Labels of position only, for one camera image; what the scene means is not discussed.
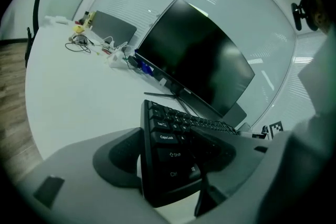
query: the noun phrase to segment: black cable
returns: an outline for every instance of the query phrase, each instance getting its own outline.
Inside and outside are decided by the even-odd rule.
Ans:
[[[176,96],[177,98],[179,98],[179,96],[178,95],[176,95],[175,93],[173,93],[172,92],[172,90],[170,90],[170,92],[172,93],[172,95],[174,95],[174,96]],[[183,103],[185,103],[199,118],[200,118],[200,116],[195,112],[195,110],[193,110],[193,108],[190,106],[190,105],[188,105],[185,101],[183,101],[181,98],[180,98],[180,100],[183,102]]]
[[[88,44],[82,44],[82,43],[80,43],[79,41],[78,41],[78,37],[79,36],[82,36],[82,37],[85,37],[92,45],[94,45],[93,44],[93,42],[90,40],[90,39],[88,39],[85,35],[82,35],[82,34],[79,34],[79,35],[76,35],[74,38],[76,38],[77,40],[72,40],[72,42],[68,42],[68,43],[65,43],[65,47],[68,49],[68,50],[71,50],[71,51],[74,51],[74,52],[81,52],[81,51],[84,51],[84,52],[87,52],[88,54],[91,54],[91,50],[88,48]],[[77,45],[77,46],[79,46],[79,47],[81,47],[81,50],[73,50],[73,49],[70,49],[67,45],[68,44],[75,44],[75,45]]]
[[[131,69],[129,64],[128,64],[128,60],[127,60],[127,57],[126,57],[126,54],[125,54],[125,50],[123,50],[123,48],[121,48],[122,52],[124,53],[124,56],[125,56],[125,62],[127,63],[127,66],[128,66],[128,69]]]
[[[198,114],[195,112],[195,110],[193,110],[193,108],[190,105],[188,105],[187,102],[185,102],[183,100],[182,100],[182,102],[185,103],[198,116]]]
[[[81,47],[81,50],[72,50],[70,48],[68,48],[68,44],[74,44],[74,45],[77,45],[79,47]],[[77,43],[77,42],[69,42],[69,43],[65,43],[65,47],[68,49],[68,50],[71,50],[71,51],[74,51],[74,52],[81,52],[81,51],[85,51],[87,52],[88,54],[91,53],[91,50],[86,46],[86,45],[83,45],[83,44],[80,44],[80,43]]]
[[[125,54],[125,51],[124,51],[123,49],[121,49],[121,50],[122,50],[122,52],[124,53],[124,56],[125,56],[125,62],[127,63],[127,66],[128,66],[128,68],[129,68],[130,70],[134,70],[134,69],[136,69],[136,70],[142,70],[141,68],[130,68],[130,66],[129,66],[129,64],[128,64],[128,59],[127,59],[126,54]]]

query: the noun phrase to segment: monitor screen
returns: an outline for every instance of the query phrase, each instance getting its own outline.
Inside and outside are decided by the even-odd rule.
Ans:
[[[138,55],[222,116],[255,75],[230,38],[183,0],[177,0],[155,24]]]

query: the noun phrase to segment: laptop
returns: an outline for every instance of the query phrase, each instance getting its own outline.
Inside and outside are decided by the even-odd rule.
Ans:
[[[134,25],[100,11],[96,12],[92,21],[92,31],[102,39],[112,36],[115,47],[129,42],[136,30]],[[111,41],[111,38],[106,39],[108,44]]]

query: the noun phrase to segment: keyboard key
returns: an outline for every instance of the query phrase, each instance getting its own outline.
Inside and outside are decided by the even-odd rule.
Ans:
[[[188,144],[188,139],[184,134],[177,136],[182,144]]]
[[[181,119],[181,121],[182,121],[183,125],[186,125],[186,126],[190,126],[191,125],[190,120],[186,120],[185,118],[183,118],[183,119]]]
[[[190,153],[182,148],[158,148],[157,152],[161,163],[187,162],[192,160]]]
[[[165,114],[163,115],[163,120],[164,120],[164,121],[167,121],[167,122],[173,122],[173,121],[174,121],[173,117],[170,116],[168,113],[165,113]]]
[[[159,171],[159,184],[164,190],[182,187],[201,178],[201,171],[196,164],[169,165]]]
[[[148,109],[156,109],[159,110],[160,109],[160,105],[154,102],[148,102]]]
[[[174,122],[180,124],[181,120],[178,116],[173,116]]]
[[[174,134],[165,134],[159,132],[153,132],[152,134],[152,141],[154,145],[167,145],[167,144],[178,144],[178,140]]]
[[[185,125],[181,125],[181,130],[183,133],[189,133],[190,132],[190,128],[188,126]]]
[[[183,115],[183,118],[185,118],[185,119],[187,119],[187,120],[189,120],[190,117],[191,117],[191,115],[190,115],[190,114],[187,114],[187,113],[184,113],[184,115]]]
[[[180,127],[176,123],[171,124],[174,133],[181,133]]]
[[[151,109],[149,111],[149,119],[162,120],[162,114],[159,110]]]
[[[181,111],[176,111],[176,116],[183,118],[184,113]]]
[[[163,110],[164,110],[165,113],[168,113],[169,115],[175,115],[176,114],[175,110],[173,110],[171,108],[165,107]]]
[[[170,132],[170,127],[167,122],[154,119],[149,121],[149,129],[151,132],[162,132],[162,133]]]

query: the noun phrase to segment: headphones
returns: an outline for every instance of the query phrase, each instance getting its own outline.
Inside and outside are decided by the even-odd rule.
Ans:
[[[79,35],[73,34],[71,37],[69,37],[69,41],[71,43],[78,43],[83,46],[87,46],[88,42],[90,42],[93,45],[93,42],[82,34]]]
[[[318,27],[314,23],[314,19],[312,16],[307,13],[310,5],[314,0],[301,0],[300,4],[297,5],[295,3],[291,4],[292,14],[295,22],[295,27],[298,31],[302,29],[301,20],[306,19],[307,25],[313,31],[316,31]]]

